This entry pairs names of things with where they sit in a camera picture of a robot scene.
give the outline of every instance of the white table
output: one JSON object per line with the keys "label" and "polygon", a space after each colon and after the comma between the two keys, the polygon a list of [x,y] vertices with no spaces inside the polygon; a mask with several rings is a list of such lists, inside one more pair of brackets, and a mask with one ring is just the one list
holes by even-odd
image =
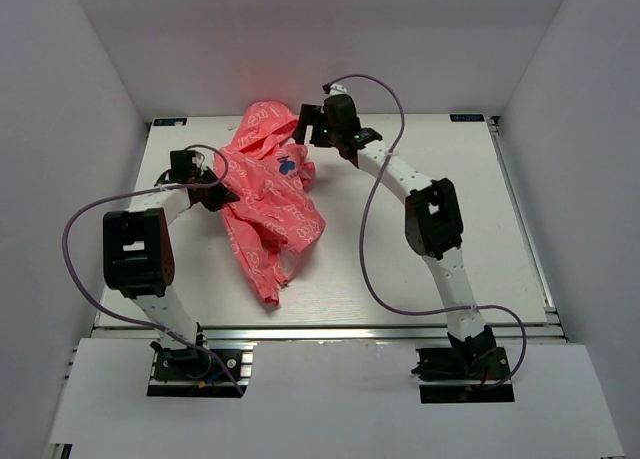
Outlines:
{"label": "white table", "polygon": [[[228,144],[240,119],[194,117],[184,126],[152,127],[136,189],[153,185],[167,169],[171,150],[194,143]],[[363,125],[380,132],[387,144],[397,134],[397,115],[363,115],[361,119]],[[464,259],[477,302],[502,304],[527,323],[544,323],[541,285],[487,125],[452,123],[447,115],[409,115],[398,151],[421,172],[434,179],[448,177],[455,184],[465,226]],[[219,215],[198,205],[170,228],[175,286],[188,312],[203,326],[213,327],[445,324],[444,315],[398,316],[371,299],[360,274],[357,242],[373,178],[341,159],[336,150],[312,148],[310,158],[318,171],[310,194],[327,228],[299,276],[281,291],[280,307],[258,301],[231,254]],[[406,243],[404,207],[383,188],[371,210],[366,241],[370,275],[382,298],[409,310],[441,307],[428,269]],[[102,302],[120,314],[144,318],[118,291],[105,288]],[[487,311],[485,317],[493,323],[513,322],[499,312]],[[123,324],[101,316],[98,325]]]}

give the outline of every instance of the gray wall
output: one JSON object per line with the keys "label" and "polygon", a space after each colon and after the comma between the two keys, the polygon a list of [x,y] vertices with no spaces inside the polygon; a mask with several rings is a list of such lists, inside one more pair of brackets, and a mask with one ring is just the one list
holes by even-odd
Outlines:
{"label": "gray wall", "polygon": [[[318,101],[368,72],[408,112],[499,113],[562,0],[80,0],[145,119]],[[386,94],[349,84],[361,112]]]}
{"label": "gray wall", "polygon": [[[130,184],[144,126],[77,0],[0,0],[0,457],[40,457],[93,311],[62,262],[69,215]],[[100,290],[99,214],[73,254]]]}
{"label": "gray wall", "polygon": [[503,118],[569,337],[640,458],[640,0],[566,0]]}

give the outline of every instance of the crumpled fabric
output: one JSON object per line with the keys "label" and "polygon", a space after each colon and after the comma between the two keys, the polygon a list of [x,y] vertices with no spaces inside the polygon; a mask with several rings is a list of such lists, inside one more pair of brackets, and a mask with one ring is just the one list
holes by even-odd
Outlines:
{"label": "crumpled fabric", "polygon": [[[221,149],[229,161],[223,183],[240,198],[220,211],[231,250],[262,301],[273,305],[279,305],[279,289],[292,279],[302,252],[325,228],[306,192],[315,165],[307,161],[306,146],[288,142],[297,122],[279,102],[255,103]],[[216,175],[223,170],[216,156]],[[293,272],[283,265],[283,254]]]}

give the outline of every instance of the blue logo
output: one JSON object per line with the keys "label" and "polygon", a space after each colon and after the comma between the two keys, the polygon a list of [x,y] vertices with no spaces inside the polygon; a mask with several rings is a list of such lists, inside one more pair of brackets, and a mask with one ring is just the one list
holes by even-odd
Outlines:
{"label": "blue logo", "polygon": [[283,174],[285,176],[296,168],[296,163],[290,161],[289,156],[279,157],[278,162],[280,163],[280,174]]}

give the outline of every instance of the pink cloth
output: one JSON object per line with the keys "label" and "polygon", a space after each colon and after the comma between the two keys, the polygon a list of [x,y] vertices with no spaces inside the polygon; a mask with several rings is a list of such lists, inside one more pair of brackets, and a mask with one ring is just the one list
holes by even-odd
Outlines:
{"label": "pink cloth", "polygon": [[[281,253],[288,251],[297,262],[325,227],[306,193],[315,177],[307,148],[287,143],[297,122],[283,104],[258,102],[222,148],[229,161],[224,185],[240,198],[221,210],[231,250],[260,298],[274,305],[280,302],[279,286],[293,276],[284,271]],[[216,174],[223,170],[216,157]]]}

